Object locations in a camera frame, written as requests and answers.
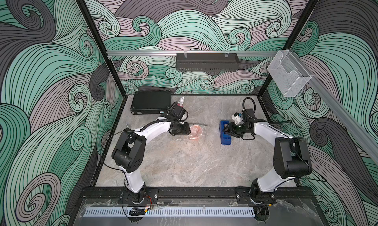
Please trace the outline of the blue tape dispenser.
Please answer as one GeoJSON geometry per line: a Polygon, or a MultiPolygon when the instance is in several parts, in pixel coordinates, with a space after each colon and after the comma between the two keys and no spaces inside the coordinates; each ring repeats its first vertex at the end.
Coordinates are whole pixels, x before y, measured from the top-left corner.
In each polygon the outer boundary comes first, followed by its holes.
{"type": "Polygon", "coordinates": [[[221,120],[219,124],[220,142],[222,145],[231,145],[231,136],[223,131],[228,124],[228,120],[221,120]]]}

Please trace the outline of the orange ceramic mug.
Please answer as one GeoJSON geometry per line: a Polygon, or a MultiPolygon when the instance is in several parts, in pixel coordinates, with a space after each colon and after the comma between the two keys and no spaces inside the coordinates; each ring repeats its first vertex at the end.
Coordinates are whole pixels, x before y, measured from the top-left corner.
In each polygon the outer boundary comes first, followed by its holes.
{"type": "Polygon", "coordinates": [[[203,135],[203,128],[200,125],[191,126],[191,138],[198,139],[203,135]]]}

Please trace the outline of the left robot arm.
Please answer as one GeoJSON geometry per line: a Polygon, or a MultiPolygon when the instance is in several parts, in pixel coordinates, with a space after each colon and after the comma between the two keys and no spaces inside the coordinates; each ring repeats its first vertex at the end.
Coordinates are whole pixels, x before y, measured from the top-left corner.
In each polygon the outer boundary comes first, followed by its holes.
{"type": "Polygon", "coordinates": [[[123,172],[126,179],[128,195],[134,202],[142,202],[145,197],[146,184],[143,181],[139,167],[141,166],[146,145],[154,138],[164,133],[172,136],[189,135],[190,125],[186,122],[188,112],[183,108],[184,97],[173,103],[167,112],[142,128],[122,131],[112,152],[112,159],[123,172]]]}

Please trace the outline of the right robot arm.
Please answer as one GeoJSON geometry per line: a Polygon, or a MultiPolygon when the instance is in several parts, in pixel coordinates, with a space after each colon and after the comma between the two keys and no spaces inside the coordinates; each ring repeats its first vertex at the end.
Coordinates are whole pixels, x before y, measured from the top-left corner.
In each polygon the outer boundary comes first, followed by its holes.
{"type": "Polygon", "coordinates": [[[273,125],[256,118],[254,110],[243,109],[241,113],[235,113],[232,122],[222,128],[223,133],[243,140],[246,140],[245,134],[252,135],[248,141],[260,136],[274,147],[273,168],[254,180],[250,193],[252,198],[272,193],[284,183],[310,175],[313,171],[306,141],[286,134],[273,125]]]}

